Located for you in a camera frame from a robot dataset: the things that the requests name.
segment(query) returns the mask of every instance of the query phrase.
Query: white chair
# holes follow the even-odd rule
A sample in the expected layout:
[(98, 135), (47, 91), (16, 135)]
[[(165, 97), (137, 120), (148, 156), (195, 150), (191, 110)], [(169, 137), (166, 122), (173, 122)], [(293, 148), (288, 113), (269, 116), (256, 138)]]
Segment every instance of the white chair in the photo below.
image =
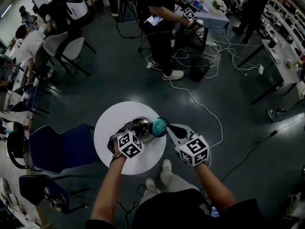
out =
[(87, 76), (90, 76), (88, 72), (73, 61), (80, 55), (83, 44), (85, 44), (92, 52), (96, 53), (83, 37), (71, 39), (67, 32), (47, 37), (43, 42), (43, 48), (50, 56), (55, 57), (64, 67), (69, 76), (73, 78), (72, 73), (66, 66), (66, 62), (69, 62), (76, 69), (82, 71)]

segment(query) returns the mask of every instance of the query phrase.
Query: white round table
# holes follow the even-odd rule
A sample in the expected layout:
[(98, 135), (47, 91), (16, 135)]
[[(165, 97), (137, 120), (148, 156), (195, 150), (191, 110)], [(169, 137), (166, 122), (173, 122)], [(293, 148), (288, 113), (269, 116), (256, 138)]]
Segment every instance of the white round table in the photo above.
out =
[[(112, 159), (112, 152), (107, 148), (109, 138), (126, 123), (137, 117), (145, 117), (154, 121), (159, 116), (153, 109), (144, 104), (122, 102), (111, 106), (99, 118), (94, 130), (94, 145), (98, 156), (107, 167), (109, 167)], [(140, 154), (126, 160), (122, 174), (140, 174), (157, 164), (164, 153), (166, 135), (161, 138), (154, 138), (144, 145), (145, 148)]]

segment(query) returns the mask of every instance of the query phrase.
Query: concrete floor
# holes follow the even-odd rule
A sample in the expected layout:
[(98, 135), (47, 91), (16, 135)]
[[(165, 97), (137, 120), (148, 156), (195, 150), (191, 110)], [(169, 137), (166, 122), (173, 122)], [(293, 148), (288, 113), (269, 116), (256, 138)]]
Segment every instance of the concrete floor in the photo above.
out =
[[(230, 27), (238, 24), (233, 16), (230, 17), (230, 22)], [(119, 26), (123, 35), (136, 36), (140, 33), (134, 21)], [(76, 62), (89, 71), (91, 76), (73, 70), (75, 77), (72, 79), (57, 65), (55, 69), (58, 92), (54, 92), (54, 96), (45, 95), (37, 100), (38, 106), (47, 109), (51, 114), (35, 116), (34, 129), (51, 125), (57, 132), (62, 132), (82, 123), (95, 125), (101, 114), (110, 106), (123, 101), (137, 101), (150, 106), (158, 115), (166, 117), (172, 123), (189, 125), (202, 134), (209, 145), (220, 140), (217, 120), (205, 109), (194, 104), (186, 91), (172, 88), (169, 82), (162, 80), (160, 72), (146, 68), (146, 57), (151, 51), (138, 53), (140, 39), (121, 38), (109, 10), (99, 14), (92, 23), (85, 26), (83, 36), (97, 54), (83, 48), (82, 57)], [(210, 30), (209, 39), (212, 38), (225, 41), (224, 36), (215, 30)], [(232, 43), (242, 43), (242, 36), (236, 36), (231, 29), (228, 39)], [(250, 43), (260, 44), (257, 33), (253, 35)], [(149, 47), (149, 44), (145, 42), (144, 47)], [(243, 58), (252, 51), (251, 47), (234, 48), (237, 55)], [(181, 61), (189, 65), (195, 56), (199, 54), (190, 54), (188, 59)], [(266, 114), (267, 108), (270, 107), (292, 106), (298, 99), (296, 88), (283, 96), (287, 90), (287, 86), (284, 86), (256, 105), (251, 105), (252, 100), (279, 79), (274, 66), (269, 67), (271, 60), (264, 53), (259, 53), (259, 57), (251, 60), (253, 64), (264, 64), (263, 75), (259, 75), (257, 70), (237, 71), (231, 62), (231, 55), (222, 52), (218, 76), (195, 83), (188, 78), (188, 69), (173, 60), (176, 69), (185, 72), (185, 77), (173, 84), (188, 88), (194, 98), (217, 115), (222, 123), (224, 140), (211, 149), (211, 170), (220, 179), (245, 158), (253, 148), (254, 140), (263, 140), (272, 131), (299, 118), (297, 116), (273, 124)], [(211, 69), (207, 76), (213, 74), (215, 69)], [(299, 181), (300, 170), (305, 163), (304, 123), (304, 120), (301, 120), (270, 138), (224, 181), (237, 201), (257, 199), (267, 220), (277, 214), (288, 192)], [(127, 208), (130, 208), (134, 201), (140, 200), (136, 189), (140, 184), (144, 184), (147, 177), (156, 179), (157, 185), (160, 184), (159, 174), (165, 158), (172, 161), (174, 173), (202, 188), (192, 167), (176, 156), (173, 144), (168, 141), (162, 159), (151, 170), (137, 176), (122, 176), (119, 198)], [(99, 160), (93, 165), (62, 172), (61, 176), (78, 176), (59, 181), (67, 190), (84, 187), (90, 187), (91, 190), (72, 199), (72, 207), (81, 203), (87, 203), (88, 207), (69, 215), (54, 211), (47, 201), (41, 203), (45, 217), (53, 224), (54, 229), (84, 228), (106, 171), (107, 167)], [(117, 228), (125, 227), (124, 216), (124, 211), (118, 206)]]

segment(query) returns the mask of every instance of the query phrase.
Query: ceiling light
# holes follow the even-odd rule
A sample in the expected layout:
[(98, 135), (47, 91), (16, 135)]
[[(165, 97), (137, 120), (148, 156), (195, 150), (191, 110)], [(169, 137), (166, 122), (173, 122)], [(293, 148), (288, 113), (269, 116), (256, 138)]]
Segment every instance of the ceiling light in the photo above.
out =
[(3, 12), (3, 14), (1, 15), (1, 18), (6, 14), (6, 12), (10, 9), (11, 5), (8, 6), (8, 8)]

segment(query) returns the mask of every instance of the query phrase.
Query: white shirt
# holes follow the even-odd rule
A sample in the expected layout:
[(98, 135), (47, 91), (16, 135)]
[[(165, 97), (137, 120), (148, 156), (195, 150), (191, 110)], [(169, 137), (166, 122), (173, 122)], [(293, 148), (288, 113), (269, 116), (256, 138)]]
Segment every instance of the white shirt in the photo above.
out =
[(46, 21), (51, 21), (52, 27), (54, 29), (57, 29), (57, 25), (56, 25), (55, 21), (51, 18), (51, 16), (49, 14), (46, 15)]
[(32, 31), (21, 43), (22, 59), (34, 59), (39, 46), (43, 43), (46, 36), (39, 31)]

